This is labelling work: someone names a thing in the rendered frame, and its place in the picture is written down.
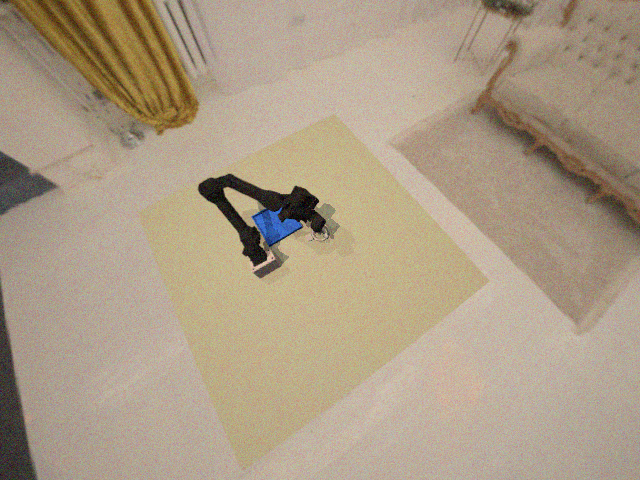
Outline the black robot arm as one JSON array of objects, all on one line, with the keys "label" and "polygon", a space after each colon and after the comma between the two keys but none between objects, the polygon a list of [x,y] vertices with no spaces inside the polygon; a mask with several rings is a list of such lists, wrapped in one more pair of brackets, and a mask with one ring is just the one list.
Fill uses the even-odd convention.
[{"label": "black robot arm", "polygon": [[262,206],[272,212],[278,211],[283,207],[280,213],[277,214],[282,223],[285,219],[298,219],[301,213],[300,208],[302,207],[314,213],[314,208],[319,203],[319,199],[316,196],[297,185],[294,186],[290,194],[280,194],[275,191],[261,189],[232,174],[204,180],[199,185],[198,191],[200,195],[214,203],[233,225],[244,246],[242,254],[245,257],[249,257],[253,267],[267,261],[267,254],[259,245],[260,232],[255,226],[248,226],[240,217],[234,206],[226,198],[223,189],[225,187],[233,188],[259,201]]}]

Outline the grey metal ring with small tab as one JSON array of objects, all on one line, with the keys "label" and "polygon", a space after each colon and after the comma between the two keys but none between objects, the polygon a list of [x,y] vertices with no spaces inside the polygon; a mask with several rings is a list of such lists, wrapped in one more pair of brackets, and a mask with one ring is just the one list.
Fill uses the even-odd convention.
[{"label": "grey metal ring with small tab", "polygon": [[[330,233],[329,228],[328,228],[326,225],[324,225],[324,227],[326,227],[326,229],[327,229],[327,231],[328,231],[328,236],[329,236],[329,233]],[[317,241],[324,241],[324,240],[326,240],[325,238],[324,238],[324,239],[317,239],[317,238],[315,238],[315,237],[314,237],[314,235],[313,235],[313,231],[314,231],[314,230],[312,229],[312,231],[311,231],[311,233],[310,233],[310,234],[305,235],[305,237],[306,237],[307,241],[310,241],[310,240],[312,240],[313,238],[314,238],[315,240],[317,240]]]}]

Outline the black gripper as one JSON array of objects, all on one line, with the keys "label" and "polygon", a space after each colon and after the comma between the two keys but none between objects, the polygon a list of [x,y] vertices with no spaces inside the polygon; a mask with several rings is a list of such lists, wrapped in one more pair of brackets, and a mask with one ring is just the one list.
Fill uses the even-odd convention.
[{"label": "black gripper", "polygon": [[298,219],[296,219],[297,222],[300,222],[300,220],[302,220],[304,223],[306,223],[307,221],[311,222],[310,227],[317,233],[319,233],[323,226],[326,223],[326,220],[318,213],[318,212],[314,212],[311,213],[309,211],[307,211],[304,207],[300,208],[300,216]]}]

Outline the blue tray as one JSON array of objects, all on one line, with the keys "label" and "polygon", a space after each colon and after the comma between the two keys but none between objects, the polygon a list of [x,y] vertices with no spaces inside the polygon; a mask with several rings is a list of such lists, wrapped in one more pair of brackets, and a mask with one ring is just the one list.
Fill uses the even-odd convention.
[{"label": "blue tray", "polygon": [[282,208],[275,212],[265,208],[251,216],[269,247],[302,228],[294,219],[285,219],[282,223],[277,216]]}]

